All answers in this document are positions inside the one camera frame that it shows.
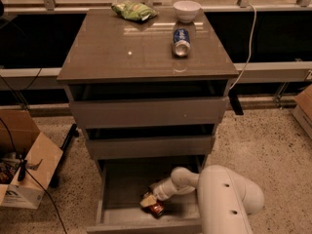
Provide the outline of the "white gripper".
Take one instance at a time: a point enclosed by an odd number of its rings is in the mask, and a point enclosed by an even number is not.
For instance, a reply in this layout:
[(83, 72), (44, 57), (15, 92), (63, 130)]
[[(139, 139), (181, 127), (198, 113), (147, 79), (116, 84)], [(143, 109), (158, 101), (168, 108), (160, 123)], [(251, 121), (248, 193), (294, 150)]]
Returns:
[(143, 208), (155, 205), (157, 203), (157, 199), (160, 201), (166, 201), (173, 195), (172, 188), (167, 181), (155, 182), (150, 185), (150, 189), (152, 194), (145, 194), (140, 201), (140, 205)]

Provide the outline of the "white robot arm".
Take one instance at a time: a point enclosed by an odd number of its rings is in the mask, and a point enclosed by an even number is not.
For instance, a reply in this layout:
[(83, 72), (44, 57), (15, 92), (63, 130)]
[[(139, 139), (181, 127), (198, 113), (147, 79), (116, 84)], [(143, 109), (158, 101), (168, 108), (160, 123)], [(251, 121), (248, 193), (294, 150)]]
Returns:
[(203, 234), (253, 234), (248, 215), (263, 209), (262, 189), (220, 165), (207, 166), (199, 174), (176, 167), (169, 177), (150, 185), (140, 205), (160, 215), (164, 201), (193, 191), (197, 192)]

